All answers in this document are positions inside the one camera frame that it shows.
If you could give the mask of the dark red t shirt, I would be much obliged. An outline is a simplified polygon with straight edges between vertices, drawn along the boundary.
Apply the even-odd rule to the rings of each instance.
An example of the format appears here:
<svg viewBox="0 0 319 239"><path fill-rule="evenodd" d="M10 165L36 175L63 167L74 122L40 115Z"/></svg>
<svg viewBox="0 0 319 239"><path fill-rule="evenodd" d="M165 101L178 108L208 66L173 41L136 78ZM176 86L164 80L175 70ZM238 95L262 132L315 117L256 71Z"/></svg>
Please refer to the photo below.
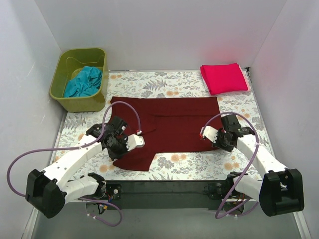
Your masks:
<svg viewBox="0 0 319 239"><path fill-rule="evenodd" d="M213 150L209 140L199 136L201 128L213 116L210 125L222 128L216 97L139 99L112 97L112 116L118 116L132 134L142 130L145 145L113 162L132 171L148 171L157 153L206 152Z"/></svg>

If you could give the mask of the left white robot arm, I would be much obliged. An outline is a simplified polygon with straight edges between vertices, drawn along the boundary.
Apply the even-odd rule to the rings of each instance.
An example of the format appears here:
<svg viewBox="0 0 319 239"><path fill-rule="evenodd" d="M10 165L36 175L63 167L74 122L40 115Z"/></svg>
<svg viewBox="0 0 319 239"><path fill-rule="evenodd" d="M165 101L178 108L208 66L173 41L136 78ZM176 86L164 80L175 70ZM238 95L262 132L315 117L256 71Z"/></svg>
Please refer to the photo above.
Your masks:
<svg viewBox="0 0 319 239"><path fill-rule="evenodd" d="M72 176L93 156L107 150L112 159L124 156L128 137L124 134L127 123L113 117L106 124L95 124L78 142L79 149L71 150L42 171L32 170L27 178L26 200L48 219L55 217L70 201L89 196L106 196L106 180L97 173L79 179Z"/></svg>

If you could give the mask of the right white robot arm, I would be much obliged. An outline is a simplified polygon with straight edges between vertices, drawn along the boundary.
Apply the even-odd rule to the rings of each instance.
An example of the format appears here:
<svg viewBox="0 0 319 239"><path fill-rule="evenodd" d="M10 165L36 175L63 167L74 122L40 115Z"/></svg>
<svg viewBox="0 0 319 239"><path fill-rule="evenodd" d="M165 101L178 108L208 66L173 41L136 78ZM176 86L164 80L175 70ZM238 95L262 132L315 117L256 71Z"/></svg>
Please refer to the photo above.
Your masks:
<svg viewBox="0 0 319 239"><path fill-rule="evenodd" d="M304 209L304 188L302 174L280 163L259 141L251 123L242 127L240 114L219 113L222 128L215 129L209 123L201 130L201 136L212 142L212 146L231 152L237 149L249 162L243 172L231 172L225 180L227 194L217 209L216 218L223 216L221 209L229 197L246 196L260 205L269 217L300 212Z"/></svg>

